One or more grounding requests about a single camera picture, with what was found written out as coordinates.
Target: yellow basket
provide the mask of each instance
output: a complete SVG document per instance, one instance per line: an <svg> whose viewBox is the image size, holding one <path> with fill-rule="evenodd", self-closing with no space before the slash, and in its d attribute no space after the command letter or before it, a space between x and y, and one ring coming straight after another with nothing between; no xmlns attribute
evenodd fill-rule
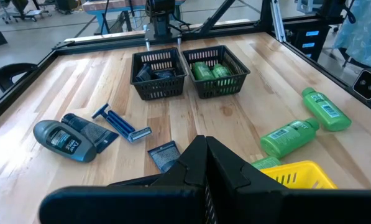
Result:
<svg viewBox="0 0 371 224"><path fill-rule="evenodd" d="M337 189L313 161L301 161L260 170L290 189Z"/></svg>

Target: black plastic basket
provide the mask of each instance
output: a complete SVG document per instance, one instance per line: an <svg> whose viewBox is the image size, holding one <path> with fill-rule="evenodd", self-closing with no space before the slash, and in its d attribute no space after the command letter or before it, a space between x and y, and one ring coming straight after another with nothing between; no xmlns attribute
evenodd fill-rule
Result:
<svg viewBox="0 0 371 224"><path fill-rule="evenodd" d="M152 71L173 68L175 77L138 82L135 77L146 63L151 66ZM185 76L185 67L181 63L177 48L133 54L130 84L134 85L143 100L154 100L182 94Z"/></svg>
<svg viewBox="0 0 371 224"><path fill-rule="evenodd" d="M192 81L199 98L202 99L240 92L246 75L250 73L250 70L225 45L186 50L182 53L191 68ZM195 62L204 62L210 69L220 63L228 68L231 76L197 81L192 73Z"/></svg>

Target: desk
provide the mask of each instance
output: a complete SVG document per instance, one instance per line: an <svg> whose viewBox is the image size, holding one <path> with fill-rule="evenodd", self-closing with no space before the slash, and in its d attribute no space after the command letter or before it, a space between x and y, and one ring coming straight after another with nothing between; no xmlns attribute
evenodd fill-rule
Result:
<svg viewBox="0 0 371 224"><path fill-rule="evenodd" d="M133 10L145 9L146 0L132 0ZM179 5L183 4L185 0L176 0L176 13L180 13ZM83 4L83 10L88 14L95 15L98 20L98 24L101 27L103 24L103 18L105 13L106 1L87 1ZM107 12L122 12L130 11L130 4L128 0L110 0L108 4ZM102 34L107 34L107 30L104 27Z"/></svg>
<svg viewBox="0 0 371 224"><path fill-rule="evenodd" d="M197 134L214 136L247 162L265 157L259 139L310 118L301 92L325 93L352 120L281 159L317 162L341 189L371 189L371 110L266 33L194 40L182 50L225 44L250 69L236 95L201 100L188 76L181 96L142 101L129 85L132 54L145 47L59 56L0 116L0 223L37 222L46 194L68 185L107 185L158 174L147 151L174 140L183 152ZM152 49L173 47L152 46ZM36 142L32 128L66 113L91 119L109 103L135 129L153 133L129 144L122 136L88 163L66 159ZM96 123L112 129L99 118Z"/></svg>

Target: metal frame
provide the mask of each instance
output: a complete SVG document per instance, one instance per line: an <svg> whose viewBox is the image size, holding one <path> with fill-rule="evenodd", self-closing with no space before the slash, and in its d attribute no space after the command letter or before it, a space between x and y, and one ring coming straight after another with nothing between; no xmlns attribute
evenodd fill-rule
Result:
<svg viewBox="0 0 371 224"><path fill-rule="evenodd" d="M273 21L271 14L271 1L272 0L263 0L262 2L262 12L260 20L255 22L243 22L238 24L225 24L220 26L214 26L204 34L194 35L191 32L184 33L182 41L187 40L196 40L196 39L207 39L214 37L222 37L229 35L241 35L241 34L251 34L256 32L267 32L270 35L273 30ZM321 26L322 24L340 24L344 20L343 17L335 18L324 18L321 16L302 16L302 17L292 17L283 20L283 26L285 29L292 29L294 27L313 27ZM154 42L153 44L167 44L168 41ZM284 46L288 47L298 56L307 61L310 65L319 70L323 75L329 77L336 84L341 86L343 89L348 91L352 96L355 96L352 93L352 90L348 89L347 85L338 80L335 76L331 75L326 69L320 66L317 62L312 61L310 58L305 56L303 53L295 49L289 43L284 42ZM95 52L102 50L112 50L112 49L121 49L129 47L139 47L145 45L145 36L144 35L132 35L125 37L111 37L98 40L86 40L80 42L72 42L68 44L63 44L60 47L52 50L39 64L38 69L33 72L25 74L18 82L16 82L10 89L8 89L3 96L0 98L0 115L8 109L8 107L15 102L18 97L35 81L40 74L60 55L71 55L71 54L80 54L87 52Z"/></svg>

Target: blue razor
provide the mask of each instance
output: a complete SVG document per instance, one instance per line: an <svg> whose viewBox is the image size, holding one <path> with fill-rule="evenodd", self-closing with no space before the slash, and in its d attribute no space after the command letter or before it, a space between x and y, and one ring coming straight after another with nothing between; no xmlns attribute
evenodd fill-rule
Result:
<svg viewBox="0 0 371 224"><path fill-rule="evenodd" d="M123 120L117 113L112 110L109 110L108 113L106 113L105 110L108 106L109 105L106 103L92 115L92 118L95 119L97 116L101 115L114 129L116 129L116 131L123 135L129 142L134 142L135 140L152 133L150 127L146 127L139 131L136 131L128 122Z"/></svg>

